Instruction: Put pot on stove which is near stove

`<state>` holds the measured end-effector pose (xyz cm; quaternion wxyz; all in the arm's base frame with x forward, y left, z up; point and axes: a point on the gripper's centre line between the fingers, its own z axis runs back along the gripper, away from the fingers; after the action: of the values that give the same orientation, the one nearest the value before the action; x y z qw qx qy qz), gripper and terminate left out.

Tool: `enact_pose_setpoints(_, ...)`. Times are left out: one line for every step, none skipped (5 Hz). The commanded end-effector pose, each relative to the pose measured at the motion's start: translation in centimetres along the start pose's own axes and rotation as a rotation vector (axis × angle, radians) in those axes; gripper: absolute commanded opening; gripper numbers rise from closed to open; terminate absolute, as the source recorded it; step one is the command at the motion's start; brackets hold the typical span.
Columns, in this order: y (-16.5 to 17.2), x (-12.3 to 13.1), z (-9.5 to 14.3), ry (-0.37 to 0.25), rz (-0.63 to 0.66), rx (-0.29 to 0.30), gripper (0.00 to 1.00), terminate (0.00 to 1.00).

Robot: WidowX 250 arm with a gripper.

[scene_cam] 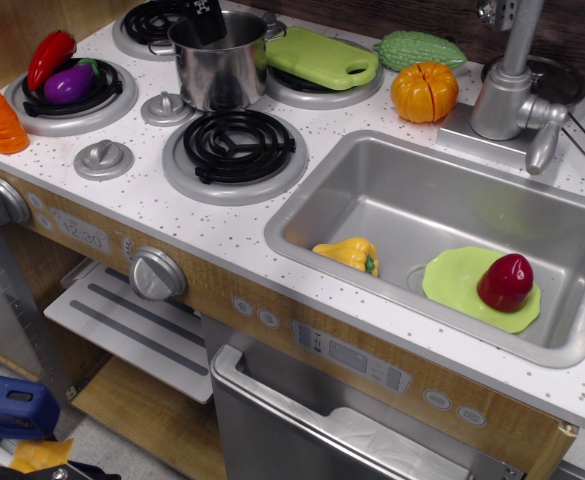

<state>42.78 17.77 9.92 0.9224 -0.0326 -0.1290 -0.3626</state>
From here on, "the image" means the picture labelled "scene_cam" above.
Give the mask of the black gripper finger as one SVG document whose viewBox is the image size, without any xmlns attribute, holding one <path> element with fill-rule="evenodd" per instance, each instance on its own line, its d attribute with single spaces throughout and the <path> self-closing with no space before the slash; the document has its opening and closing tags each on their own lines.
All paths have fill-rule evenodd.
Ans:
<svg viewBox="0 0 585 480">
<path fill-rule="evenodd" d="M 187 0 L 183 11 L 201 45 L 223 39 L 227 29 L 218 0 Z"/>
</svg>

